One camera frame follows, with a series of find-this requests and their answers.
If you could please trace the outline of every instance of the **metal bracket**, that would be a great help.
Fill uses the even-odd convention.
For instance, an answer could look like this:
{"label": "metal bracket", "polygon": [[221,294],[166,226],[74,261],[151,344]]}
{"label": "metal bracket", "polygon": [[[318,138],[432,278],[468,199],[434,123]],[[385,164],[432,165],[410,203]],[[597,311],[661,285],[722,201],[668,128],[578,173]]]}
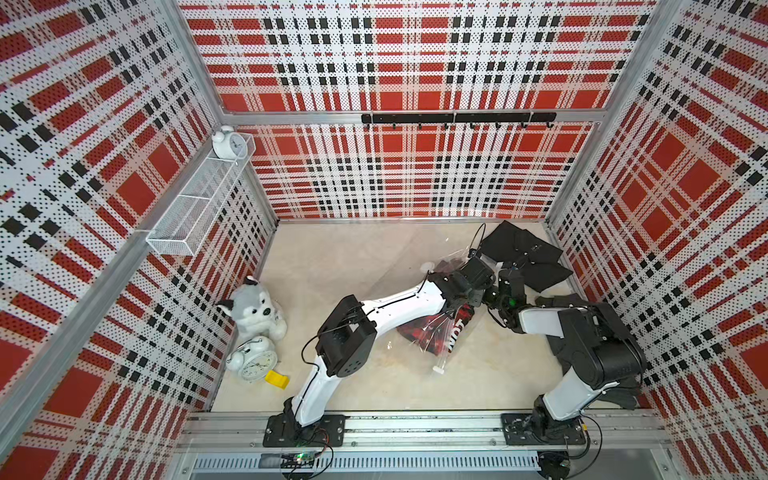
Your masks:
{"label": "metal bracket", "polygon": [[563,430],[560,441],[544,442],[533,433],[530,427],[530,413],[502,413],[502,428],[507,445],[585,445],[587,439],[581,429],[580,417],[571,419],[570,425]]}
{"label": "metal bracket", "polygon": [[288,421],[285,413],[272,415],[266,422],[264,430],[264,440],[262,446],[273,447],[295,447],[297,442],[311,441],[313,436],[317,438],[316,430],[323,429],[328,432],[328,445],[340,447],[344,443],[344,424],[346,417],[344,415],[323,415],[323,417],[312,425],[296,430],[294,422]]}

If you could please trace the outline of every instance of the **white wire basket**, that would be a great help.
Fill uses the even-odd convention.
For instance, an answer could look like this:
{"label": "white wire basket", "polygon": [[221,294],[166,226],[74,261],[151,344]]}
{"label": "white wire basket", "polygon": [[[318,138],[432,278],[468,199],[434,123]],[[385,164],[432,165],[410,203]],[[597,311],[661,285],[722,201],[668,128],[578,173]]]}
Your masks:
{"label": "white wire basket", "polygon": [[213,150],[160,217],[147,242],[160,255],[197,254],[219,216],[237,178],[256,150],[253,135],[241,134],[246,150],[236,160],[221,160]]}

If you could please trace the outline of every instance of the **plaid pattern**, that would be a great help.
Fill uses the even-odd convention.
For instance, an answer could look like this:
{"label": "plaid pattern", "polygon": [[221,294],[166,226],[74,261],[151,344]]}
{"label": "plaid pattern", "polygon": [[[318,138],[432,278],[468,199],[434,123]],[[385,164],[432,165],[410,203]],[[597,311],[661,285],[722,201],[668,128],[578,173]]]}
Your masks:
{"label": "plaid pattern", "polygon": [[768,466],[768,4],[686,2],[555,225],[693,477]]}
{"label": "plaid pattern", "polygon": [[239,181],[196,257],[141,264],[0,478],[163,478],[188,412],[210,408],[234,331],[215,303],[270,234]]}
{"label": "plaid pattern", "polygon": [[[212,120],[154,2],[0,2],[0,61],[5,394]],[[204,253],[147,257],[0,478],[160,478],[211,401],[233,330],[213,303],[253,271],[259,219],[240,185]]]}
{"label": "plaid pattern", "polygon": [[4,395],[211,125],[154,3],[0,8]]}
{"label": "plaid pattern", "polygon": [[179,0],[232,112],[600,108],[656,4]]}
{"label": "plaid pattern", "polygon": [[589,124],[242,127],[278,217],[544,219]]}

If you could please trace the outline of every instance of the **stuffed husky toy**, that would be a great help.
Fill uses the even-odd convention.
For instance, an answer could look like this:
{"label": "stuffed husky toy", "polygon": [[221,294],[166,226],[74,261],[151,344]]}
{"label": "stuffed husky toy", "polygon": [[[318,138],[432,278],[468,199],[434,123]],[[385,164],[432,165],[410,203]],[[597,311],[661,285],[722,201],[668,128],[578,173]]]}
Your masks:
{"label": "stuffed husky toy", "polygon": [[237,287],[230,300],[221,300],[216,305],[237,324],[238,344],[258,335],[277,342],[286,335],[288,325],[283,317],[283,310],[270,298],[270,293],[250,275],[243,285]]}

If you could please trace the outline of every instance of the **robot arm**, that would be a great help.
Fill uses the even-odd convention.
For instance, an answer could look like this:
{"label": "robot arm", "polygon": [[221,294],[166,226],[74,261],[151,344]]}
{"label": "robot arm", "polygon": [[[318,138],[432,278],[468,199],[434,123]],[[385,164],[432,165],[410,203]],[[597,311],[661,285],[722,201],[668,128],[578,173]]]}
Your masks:
{"label": "robot arm", "polygon": [[[334,309],[334,313],[337,310],[354,310],[356,302],[354,296],[348,296]],[[351,334],[343,332],[346,330],[344,328],[328,331],[342,326],[345,321],[345,318],[336,321],[332,313],[329,317],[331,323],[326,321],[320,327],[318,355],[314,361],[317,369],[306,379],[301,391],[291,402],[296,421],[304,427],[320,420],[326,411],[328,400],[342,379],[352,375],[365,364],[373,340],[377,336],[413,319],[440,313],[444,305],[445,299],[440,289],[427,280],[395,295],[362,302],[360,308],[365,319],[353,318],[355,323],[351,323],[348,328],[352,330],[352,325],[356,325],[356,329]],[[348,348],[345,348],[346,342],[350,342]]]}
{"label": "robot arm", "polygon": [[578,417],[583,408],[622,379],[646,368],[642,349],[606,303],[568,308],[529,306],[519,270],[502,270],[498,292],[486,293],[484,300],[488,308],[498,309],[513,331],[546,335],[555,356],[570,366],[557,386],[534,404],[532,429],[540,439],[557,441],[566,421]]}
{"label": "robot arm", "polygon": [[608,305],[529,306],[519,270],[502,270],[496,287],[493,271],[472,257],[460,270],[430,273],[418,286],[392,296],[364,302],[354,295],[344,297],[318,330],[316,369],[300,393],[286,401],[283,431],[298,432],[323,417],[336,387],[366,363],[379,334],[421,316],[455,311],[465,303],[485,303],[498,310],[505,325],[517,333],[560,339],[553,353],[571,368],[536,400],[531,416],[532,428],[543,441],[556,442],[563,425],[581,409],[619,380],[645,369],[641,349]]}
{"label": "robot arm", "polygon": [[314,373],[291,400],[291,414],[305,427],[320,420],[341,380],[365,365],[377,336],[413,319],[479,306],[495,282],[493,271],[473,257],[453,273],[430,273],[417,286],[378,300],[344,297],[318,330]]}

